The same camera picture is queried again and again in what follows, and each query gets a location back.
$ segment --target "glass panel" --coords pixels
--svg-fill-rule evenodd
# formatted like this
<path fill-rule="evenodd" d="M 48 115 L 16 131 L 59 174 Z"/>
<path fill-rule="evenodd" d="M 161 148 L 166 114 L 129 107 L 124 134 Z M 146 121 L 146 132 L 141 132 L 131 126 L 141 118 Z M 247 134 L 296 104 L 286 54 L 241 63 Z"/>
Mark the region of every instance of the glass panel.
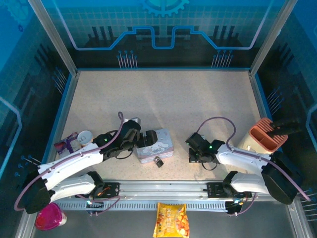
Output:
<path fill-rule="evenodd" d="M 250 67 L 284 0 L 45 0 L 78 68 Z"/>
<path fill-rule="evenodd" d="M 259 69 L 259 78 L 274 120 L 299 118 L 302 132 L 291 134 L 283 151 L 301 168 L 306 183 L 317 181 L 317 1 L 299 0 Z"/>
<path fill-rule="evenodd" d="M 26 0 L 0 6 L 0 236 L 6 238 L 15 235 L 22 212 L 13 204 L 43 158 L 69 73 Z"/>

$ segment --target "chip bag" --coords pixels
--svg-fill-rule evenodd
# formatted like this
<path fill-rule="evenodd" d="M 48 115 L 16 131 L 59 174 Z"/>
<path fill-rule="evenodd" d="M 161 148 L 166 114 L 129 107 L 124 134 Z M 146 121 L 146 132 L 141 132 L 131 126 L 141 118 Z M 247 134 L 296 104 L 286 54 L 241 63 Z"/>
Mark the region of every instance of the chip bag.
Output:
<path fill-rule="evenodd" d="M 189 238 L 189 222 L 186 215 L 186 204 L 166 205 L 158 203 L 157 223 L 153 237 Z"/>

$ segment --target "beige table surface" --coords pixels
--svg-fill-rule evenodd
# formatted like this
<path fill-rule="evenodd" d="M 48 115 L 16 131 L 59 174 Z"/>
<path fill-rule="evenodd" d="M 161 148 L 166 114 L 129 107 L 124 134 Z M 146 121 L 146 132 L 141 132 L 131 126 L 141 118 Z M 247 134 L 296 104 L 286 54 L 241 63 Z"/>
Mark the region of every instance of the beige table surface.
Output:
<path fill-rule="evenodd" d="M 128 159 L 111 158 L 94 166 L 104 179 L 205 180 L 224 179 L 229 171 L 220 165 L 210 172 L 188 162 L 185 140 L 206 119 L 230 118 L 237 127 L 231 144 L 237 145 L 260 119 L 247 72 L 222 71 L 98 71 L 81 72 L 63 138 L 90 130 L 94 136 L 119 127 L 118 111 L 127 119 L 139 117 L 141 131 L 168 128 L 174 155 L 158 168 L 141 164 L 134 153 Z M 212 142 L 225 141 L 231 125 L 221 119 L 208 122 L 201 134 Z"/>

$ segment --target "small lock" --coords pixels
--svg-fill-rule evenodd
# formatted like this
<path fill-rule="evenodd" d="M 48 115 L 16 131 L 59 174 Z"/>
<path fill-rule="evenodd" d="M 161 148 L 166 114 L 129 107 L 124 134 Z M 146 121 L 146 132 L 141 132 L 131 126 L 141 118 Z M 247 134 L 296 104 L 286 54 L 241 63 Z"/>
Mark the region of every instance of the small lock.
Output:
<path fill-rule="evenodd" d="M 164 164 L 163 161 L 160 159 L 159 156 L 156 156 L 156 157 L 154 158 L 154 163 L 155 163 L 159 168 L 162 167 L 162 165 Z"/>

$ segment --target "white cup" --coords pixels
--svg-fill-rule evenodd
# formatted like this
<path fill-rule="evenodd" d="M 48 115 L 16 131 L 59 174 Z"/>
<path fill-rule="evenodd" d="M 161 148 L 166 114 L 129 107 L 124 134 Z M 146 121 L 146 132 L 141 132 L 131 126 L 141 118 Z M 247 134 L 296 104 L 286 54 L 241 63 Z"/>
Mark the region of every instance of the white cup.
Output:
<path fill-rule="evenodd" d="M 93 141 L 93 134 L 88 130 L 82 131 L 78 134 L 77 140 L 82 146 L 86 146 Z"/>

